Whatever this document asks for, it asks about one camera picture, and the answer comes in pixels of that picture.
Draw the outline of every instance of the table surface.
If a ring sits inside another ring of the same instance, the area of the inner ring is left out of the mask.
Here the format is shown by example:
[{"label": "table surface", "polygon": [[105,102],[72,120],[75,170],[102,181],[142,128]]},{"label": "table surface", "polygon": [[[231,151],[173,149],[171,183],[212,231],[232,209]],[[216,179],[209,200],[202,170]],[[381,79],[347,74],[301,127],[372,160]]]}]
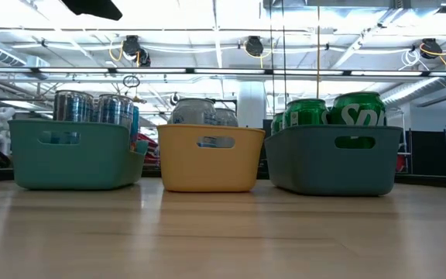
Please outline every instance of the table surface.
[{"label": "table surface", "polygon": [[0,278],[446,279],[446,188],[383,198],[184,194],[0,182]]}]

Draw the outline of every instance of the silver can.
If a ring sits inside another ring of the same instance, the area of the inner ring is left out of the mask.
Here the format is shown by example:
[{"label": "silver can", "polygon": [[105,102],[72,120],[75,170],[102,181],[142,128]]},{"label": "silver can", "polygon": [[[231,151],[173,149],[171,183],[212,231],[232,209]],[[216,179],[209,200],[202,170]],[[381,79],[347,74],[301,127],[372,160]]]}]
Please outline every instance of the silver can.
[{"label": "silver can", "polygon": [[92,95],[73,90],[59,90],[54,95],[53,120],[90,122],[93,113]]},{"label": "silver can", "polygon": [[[173,124],[216,125],[216,110],[213,101],[203,98],[183,98],[171,114]],[[216,138],[203,136],[197,143],[200,147],[216,147]]]},{"label": "silver can", "polygon": [[237,115],[229,108],[217,108],[216,125],[238,127]]},{"label": "silver can", "polygon": [[130,131],[133,121],[133,100],[113,94],[99,96],[98,122],[121,125]]}]

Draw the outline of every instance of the yellow plastic bin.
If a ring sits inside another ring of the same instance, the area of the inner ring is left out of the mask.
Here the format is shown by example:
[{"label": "yellow plastic bin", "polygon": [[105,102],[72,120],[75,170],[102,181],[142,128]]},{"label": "yellow plastic bin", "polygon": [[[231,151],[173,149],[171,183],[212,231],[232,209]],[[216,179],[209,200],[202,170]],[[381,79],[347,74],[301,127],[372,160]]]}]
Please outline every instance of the yellow plastic bin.
[{"label": "yellow plastic bin", "polygon": [[[265,132],[260,129],[201,126],[158,126],[163,184],[168,191],[240,192],[256,183]],[[229,148],[199,147],[203,138],[227,136]]]}]

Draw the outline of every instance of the white column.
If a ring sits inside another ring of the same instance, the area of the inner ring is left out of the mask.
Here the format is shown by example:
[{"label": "white column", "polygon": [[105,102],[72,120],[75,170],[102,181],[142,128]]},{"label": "white column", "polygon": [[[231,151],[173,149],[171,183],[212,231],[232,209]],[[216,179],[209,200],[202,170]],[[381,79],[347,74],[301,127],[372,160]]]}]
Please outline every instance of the white column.
[{"label": "white column", "polygon": [[237,97],[238,126],[262,128],[266,118],[266,91],[262,81],[240,82]]}]

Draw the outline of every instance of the ceiling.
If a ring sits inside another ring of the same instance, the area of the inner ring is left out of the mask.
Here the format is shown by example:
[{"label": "ceiling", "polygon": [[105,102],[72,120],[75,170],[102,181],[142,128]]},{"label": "ceiling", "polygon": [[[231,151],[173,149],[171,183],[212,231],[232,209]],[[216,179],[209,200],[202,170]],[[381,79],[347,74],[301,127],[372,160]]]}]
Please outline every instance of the ceiling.
[{"label": "ceiling", "polygon": [[[407,50],[419,46],[423,38],[435,38],[446,51],[446,13],[436,9],[393,10],[379,6],[360,8],[323,7],[318,21],[315,7],[293,11],[278,9],[266,14],[262,0],[113,0],[123,17],[115,22],[91,15],[75,15],[59,0],[34,1],[36,10],[26,0],[0,0],[0,43],[16,53],[40,57],[51,67],[134,67],[126,58],[115,61],[119,45],[126,35],[138,35],[140,44],[149,51],[151,67],[211,67],[265,69],[345,70],[423,70],[441,67],[440,59],[427,60],[407,56]],[[388,21],[383,19],[390,12]],[[377,23],[385,20],[383,28]],[[317,25],[320,59],[317,61]],[[248,36],[261,36],[266,56],[261,60],[250,57],[242,45]],[[52,98],[56,89],[87,91],[95,95],[116,93],[120,81],[102,80],[101,75],[82,75],[79,78],[97,82],[73,82],[71,76],[53,74],[61,82],[29,82],[25,77],[1,75],[0,80],[11,82],[26,91],[49,90]],[[128,95],[138,95],[148,101],[141,111],[169,111],[166,105],[174,92],[190,97],[233,99],[238,83],[245,79],[203,77],[197,75],[143,75],[141,85],[129,89]],[[270,114],[285,109],[288,99],[315,97],[316,81],[273,80],[263,78],[269,94]],[[320,97],[350,91],[387,91],[403,81],[383,80],[322,80]]]}]

